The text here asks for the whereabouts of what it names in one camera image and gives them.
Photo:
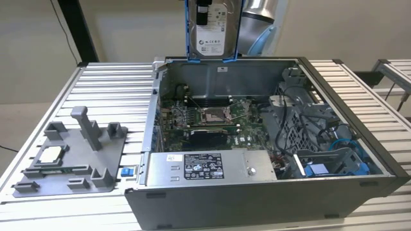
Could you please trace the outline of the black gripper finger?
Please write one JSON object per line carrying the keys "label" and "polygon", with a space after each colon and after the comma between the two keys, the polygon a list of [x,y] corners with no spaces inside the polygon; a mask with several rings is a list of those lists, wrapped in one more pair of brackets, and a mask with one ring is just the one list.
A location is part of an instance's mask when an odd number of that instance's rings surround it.
{"label": "black gripper finger", "polygon": [[209,8],[211,0],[197,0],[197,25],[206,26],[209,22]]}

